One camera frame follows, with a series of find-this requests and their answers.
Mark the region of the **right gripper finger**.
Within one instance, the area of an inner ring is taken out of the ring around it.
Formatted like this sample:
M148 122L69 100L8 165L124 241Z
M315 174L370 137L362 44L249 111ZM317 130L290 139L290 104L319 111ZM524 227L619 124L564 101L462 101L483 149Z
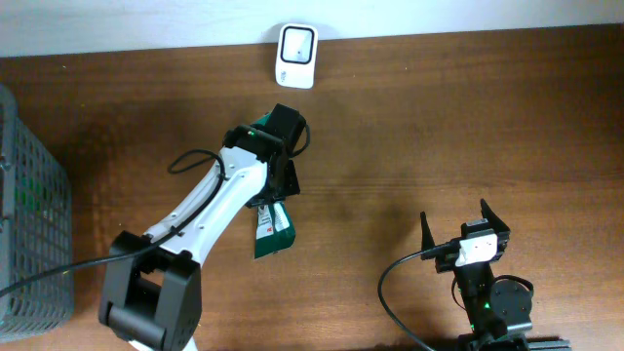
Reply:
M509 226L491 209L485 199L480 200L481 213L491 228L497 233L510 233Z
M430 230L430 226L427 221L427 216L425 212L420 213L420 223L421 223L421 259L427 260L431 259L435 256L434 248L436 247L435 241L433 239L433 235Z

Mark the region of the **green 3M wipes packet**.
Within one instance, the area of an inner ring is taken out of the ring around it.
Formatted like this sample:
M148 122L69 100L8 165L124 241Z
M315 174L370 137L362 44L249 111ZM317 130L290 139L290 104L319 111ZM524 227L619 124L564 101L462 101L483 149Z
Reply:
M284 201L256 207L255 259L275 254L293 245L296 231Z

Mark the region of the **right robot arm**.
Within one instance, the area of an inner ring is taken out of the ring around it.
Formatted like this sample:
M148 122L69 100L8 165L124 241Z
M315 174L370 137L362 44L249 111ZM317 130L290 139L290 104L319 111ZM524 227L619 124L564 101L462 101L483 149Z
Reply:
M534 287L517 276L493 274L511 229L485 200L480 206L480 219L463 223L458 237L440 245L421 213L422 258L433 259L439 274L453 274L451 288L459 290L472 330L458 338L459 350L528 350Z

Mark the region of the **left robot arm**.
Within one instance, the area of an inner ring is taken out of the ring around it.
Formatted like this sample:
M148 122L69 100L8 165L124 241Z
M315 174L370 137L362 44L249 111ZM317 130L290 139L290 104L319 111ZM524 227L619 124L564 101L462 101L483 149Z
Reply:
M283 104L229 130L208 173L174 210L142 235L122 231L115 238L99 322L136 349L192 348L206 258L242 208L299 194L293 159L298 140L309 135L300 112Z

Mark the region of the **black right arm base rail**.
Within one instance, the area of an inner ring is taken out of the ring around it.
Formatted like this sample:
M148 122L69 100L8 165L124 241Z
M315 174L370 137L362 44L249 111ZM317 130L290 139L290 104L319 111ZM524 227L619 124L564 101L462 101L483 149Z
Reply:
M458 338L454 347L457 351L571 351L569 340L555 337L526 338L524 335L512 335L498 340L470 339L468 334Z

